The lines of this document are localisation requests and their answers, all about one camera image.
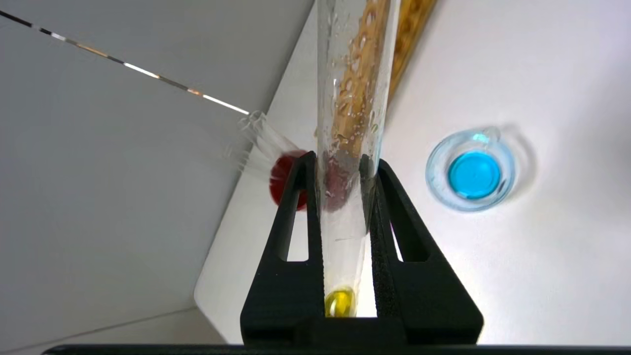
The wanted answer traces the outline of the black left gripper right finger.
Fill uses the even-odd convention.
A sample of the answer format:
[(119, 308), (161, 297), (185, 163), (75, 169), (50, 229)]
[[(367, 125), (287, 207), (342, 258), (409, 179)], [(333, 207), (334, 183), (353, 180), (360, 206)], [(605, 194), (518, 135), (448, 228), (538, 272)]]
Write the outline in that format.
[(360, 320), (360, 345), (475, 344), (483, 315), (385, 160), (370, 208), (377, 316)]

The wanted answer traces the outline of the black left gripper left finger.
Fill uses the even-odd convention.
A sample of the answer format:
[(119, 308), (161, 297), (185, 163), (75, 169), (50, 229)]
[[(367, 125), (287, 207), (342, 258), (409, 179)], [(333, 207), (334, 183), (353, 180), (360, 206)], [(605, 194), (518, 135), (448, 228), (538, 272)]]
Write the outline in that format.
[[(324, 261), (316, 194), (317, 157), (295, 160), (241, 311), (246, 346), (297, 345), (324, 317)], [(288, 261), (300, 191), (307, 192), (307, 259)]]

